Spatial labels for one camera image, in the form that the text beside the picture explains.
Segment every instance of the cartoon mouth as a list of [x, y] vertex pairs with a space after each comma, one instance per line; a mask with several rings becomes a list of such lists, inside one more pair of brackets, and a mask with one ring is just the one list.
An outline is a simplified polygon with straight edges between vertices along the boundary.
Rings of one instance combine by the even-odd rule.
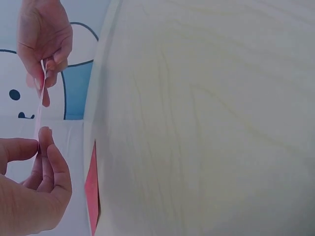
[[19, 113], [19, 118], [24, 118], [24, 119], [34, 119], [35, 115], [32, 115], [31, 117], [26, 117], [24, 112]]

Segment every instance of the cartoon eye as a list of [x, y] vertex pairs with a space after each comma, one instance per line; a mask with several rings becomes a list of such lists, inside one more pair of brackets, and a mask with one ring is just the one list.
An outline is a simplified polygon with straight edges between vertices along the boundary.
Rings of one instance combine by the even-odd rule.
[[15, 90], [15, 89], [10, 90], [9, 96], [14, 101], [17, 101], [21, 98], [20, 93], [18, 92], [18, 90]]

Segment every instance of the pink paper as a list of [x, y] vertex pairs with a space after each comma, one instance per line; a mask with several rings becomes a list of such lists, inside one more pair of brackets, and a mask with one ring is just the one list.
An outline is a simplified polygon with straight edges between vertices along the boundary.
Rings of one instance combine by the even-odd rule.
[[90, 168], [85, 182], [85, 194], [90, 216], [90, 224], [92, 236], [95, 235], [97, 220], [98, 220], [98, 179], [97, 179], [97, 162], [96, 162], [96, 144], [94, 142]]
[[46, 61], [45, 70], [44, 70], [44, 75], [45, 75], [44, 84], [43, 84], [43, 88], [42, 88], [41, 93], [40, 93], [39, 105], [38, 105], [37, 114], [35, 117], [34, 139], [36, 139], [37, 141], [38, 141], [38, 133], [39, 133], [39, 130], [41, 128], [41, 108], [43, 106], [44, 87], [45, 87], [45, 82], [46, 82], [46, 72], [47, 72], [47, 61]]

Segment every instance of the cartoon ear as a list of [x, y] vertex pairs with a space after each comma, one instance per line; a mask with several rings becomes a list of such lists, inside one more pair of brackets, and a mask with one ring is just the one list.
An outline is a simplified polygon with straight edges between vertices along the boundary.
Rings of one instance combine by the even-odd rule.
[[87, 26], [72, 23], [73, 45], [68, 57], [68, 65], [78, 65], [94, 59], [97, 36]]

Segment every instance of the cartoon illustration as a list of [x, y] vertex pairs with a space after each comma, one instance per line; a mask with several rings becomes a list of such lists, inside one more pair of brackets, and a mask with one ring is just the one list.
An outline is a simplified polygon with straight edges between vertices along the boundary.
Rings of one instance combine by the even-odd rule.
[[[73, 49], [68, 68], [58, 74], [48, 89], [51, 104], [43, 108], [43, 118], [82, 119], [98, 37], [86, 25], [71, 23]], [[26, 69], [15, 51], [0, 50], [0, 115], [34, 119], [39, 98], [26, 84]]]

